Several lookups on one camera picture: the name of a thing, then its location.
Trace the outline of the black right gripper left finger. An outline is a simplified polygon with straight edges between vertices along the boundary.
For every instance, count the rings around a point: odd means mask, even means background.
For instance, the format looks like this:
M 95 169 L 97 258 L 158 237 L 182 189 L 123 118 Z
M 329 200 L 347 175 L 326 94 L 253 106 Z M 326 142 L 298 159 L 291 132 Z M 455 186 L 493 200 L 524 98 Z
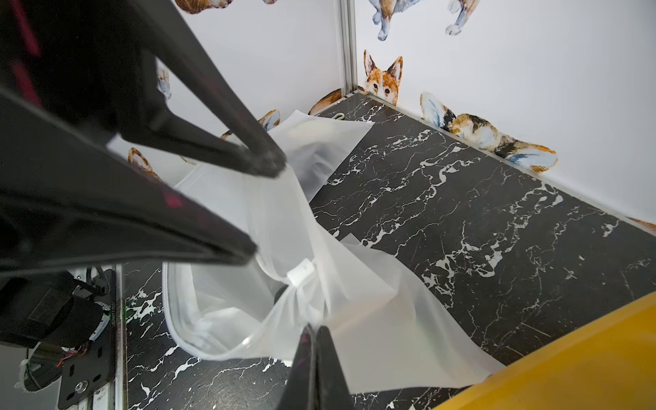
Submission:
M 315 409 L 315 332 L 303 329 L 278 410 Z

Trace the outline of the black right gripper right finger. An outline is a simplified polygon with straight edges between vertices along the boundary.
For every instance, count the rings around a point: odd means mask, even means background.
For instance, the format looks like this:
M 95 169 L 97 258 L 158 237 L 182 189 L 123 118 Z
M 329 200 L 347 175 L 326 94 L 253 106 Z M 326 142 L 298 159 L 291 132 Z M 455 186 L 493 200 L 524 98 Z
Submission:
M 315 344 L 315 399 L 316 409 L 354 409 L 330 330 L 321 326 Z

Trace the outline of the yellow plastic tray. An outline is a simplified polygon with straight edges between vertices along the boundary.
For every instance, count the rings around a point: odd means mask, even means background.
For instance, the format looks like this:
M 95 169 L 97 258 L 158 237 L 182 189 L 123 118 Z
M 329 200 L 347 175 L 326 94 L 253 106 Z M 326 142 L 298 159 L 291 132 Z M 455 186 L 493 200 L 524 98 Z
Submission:
M 655 295 L 573 331 L 442 409 L 653 409 Z

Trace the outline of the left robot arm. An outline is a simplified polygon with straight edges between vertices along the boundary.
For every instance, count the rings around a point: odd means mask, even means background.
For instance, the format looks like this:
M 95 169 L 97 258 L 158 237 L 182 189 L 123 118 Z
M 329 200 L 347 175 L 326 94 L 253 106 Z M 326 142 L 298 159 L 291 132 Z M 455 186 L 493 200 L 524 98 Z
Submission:
M 1 341 L 105 349 L 115 262 L 242 266 L 252 238 L 167 186 L 152 148 L 277 177 L 285 155 L 184 12 L 222 1 L 1 4 Z

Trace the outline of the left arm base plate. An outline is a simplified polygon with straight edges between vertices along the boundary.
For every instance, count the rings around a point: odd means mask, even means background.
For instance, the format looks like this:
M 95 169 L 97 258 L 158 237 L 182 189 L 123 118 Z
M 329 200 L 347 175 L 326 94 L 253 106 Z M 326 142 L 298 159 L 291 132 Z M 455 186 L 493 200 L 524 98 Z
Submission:
M 114 268 L 88 268 L 82 277 L 100 291 L 87 299 L 100 309 L 102 316 L 85 343 L 64 352 L 57 407 L 113 409 L 120 322 L 117 273 Z

